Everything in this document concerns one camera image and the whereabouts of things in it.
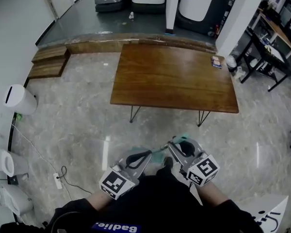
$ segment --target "power plug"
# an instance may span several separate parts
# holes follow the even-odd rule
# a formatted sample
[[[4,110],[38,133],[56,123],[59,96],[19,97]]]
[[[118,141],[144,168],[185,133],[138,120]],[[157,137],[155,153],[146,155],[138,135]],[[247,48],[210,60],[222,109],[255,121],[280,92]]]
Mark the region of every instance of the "power plug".
[[[54,176],[54,180],[55,180],[57,189],[59,189],[59,190],[62,189],[63,185],[62,185],[61,181],[58,179],[58,177],[59,177],[58,173],[54,173],[53,176]]]

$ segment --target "white pillar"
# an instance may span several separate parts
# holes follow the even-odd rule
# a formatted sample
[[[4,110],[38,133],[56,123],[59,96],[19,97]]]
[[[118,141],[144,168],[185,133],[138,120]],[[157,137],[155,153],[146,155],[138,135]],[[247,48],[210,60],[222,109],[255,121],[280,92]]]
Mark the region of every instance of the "white pillar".
[[[223,57],[230,55],[256,12],[260,2],[261,0],[235,0],[225,25],[215,42],[218,55]]]
[[[178,7],[178,0],[166,0],[166,31],[174,30],[174,23]]]

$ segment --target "wooden table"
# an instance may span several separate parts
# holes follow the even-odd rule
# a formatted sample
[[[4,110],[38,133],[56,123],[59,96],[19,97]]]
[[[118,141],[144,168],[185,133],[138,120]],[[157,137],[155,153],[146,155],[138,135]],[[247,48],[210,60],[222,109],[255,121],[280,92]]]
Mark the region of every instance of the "wooden table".
[[[279,36],[291,49],[291,42],[289,41],[289,39],[287,38],[287,36],[285,35],[285,33],[282,32],[281,28],[276,25],[273,21],[270,21],[266,18],[266,16],[263,13],[259,13],[256,21],[254,22],[254,24],[252,25],[252,29],[254,29],[258,23],[258,21],[260,20],[260,18],[263,18],[264,21],[272,28],[272,30],[274,31],[274,34],[272,36],[272,38],[270,39],[270,43],[272,43],[277,36]],[[286,55],[286,58],[289,58],[291,55],[291,51]]]
[[[238,113],[230,73],[211,65],[213,54],[166,46],[123,46],[111,104],[131,105],[130,122],[141,106],[199,110],[200,126],[210,111]],[[133,106],[139,109],[132,116]],[[200,111],[207,111],[205,118]]]

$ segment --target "blue label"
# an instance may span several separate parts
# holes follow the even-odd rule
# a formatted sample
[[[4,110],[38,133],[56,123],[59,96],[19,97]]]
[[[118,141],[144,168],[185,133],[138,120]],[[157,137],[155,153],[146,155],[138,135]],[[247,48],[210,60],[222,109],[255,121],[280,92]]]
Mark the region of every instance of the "blue label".
[[[97,222],[92,226],[92,229],[98,231],[106,231],[106,232],[116,232],[116,233],[140,233],[141,226],[140,225],[132,225],[132,224],[120,224],[120,223],[102,223]]]

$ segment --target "shoe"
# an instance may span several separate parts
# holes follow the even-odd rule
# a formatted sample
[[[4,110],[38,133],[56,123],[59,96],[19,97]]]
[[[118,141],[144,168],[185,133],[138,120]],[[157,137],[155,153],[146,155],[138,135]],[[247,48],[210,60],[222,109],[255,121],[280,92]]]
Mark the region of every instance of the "shoe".
[[[163,162],[163,168],[165,166],[168,166],[168,167],[170,167],[170,169],[172,169],[173,166],[174,166],[173,158],[171,158],[171,157],[165,157],[164,162]]]

